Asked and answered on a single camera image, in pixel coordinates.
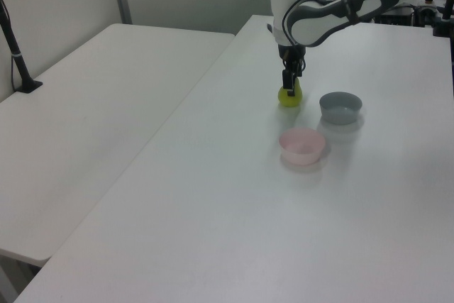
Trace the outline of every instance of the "cable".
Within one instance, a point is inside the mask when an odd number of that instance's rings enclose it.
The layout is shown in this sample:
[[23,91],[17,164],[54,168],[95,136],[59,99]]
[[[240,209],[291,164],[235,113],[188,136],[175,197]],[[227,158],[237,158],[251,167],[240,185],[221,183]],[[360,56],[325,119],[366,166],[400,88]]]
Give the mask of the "cable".
[[9,24],[11,25],[11,19],[10,19],[10,17],[9,17],[8,8],[6,7],[6,4],[5,4],[4,0],[0,0],[0,3],[1,3],[1,5],[2,5],[3,8],[4,8],[5,13],[6,13],[6,16],[8,17],[8,22],[9,22]]
[[14,87],[14,57],[11,56],[11,86],[13,87],[13,92],[16,92],[16,88]]

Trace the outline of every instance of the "table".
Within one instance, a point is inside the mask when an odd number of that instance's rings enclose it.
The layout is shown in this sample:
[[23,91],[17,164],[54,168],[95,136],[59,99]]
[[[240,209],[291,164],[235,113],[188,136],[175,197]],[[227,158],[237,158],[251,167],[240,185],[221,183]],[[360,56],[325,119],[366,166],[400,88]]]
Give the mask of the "table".
[[[449,41],[359,24],[308,49],[300,110],[253,16],[18,303],[452,302],[454,101]],[[357,124],[319,98],[363,100]],[[292,167],[277,139],[322,132]]]
[[233,39],[116,24],[0,105],[0,254],[42,266]]

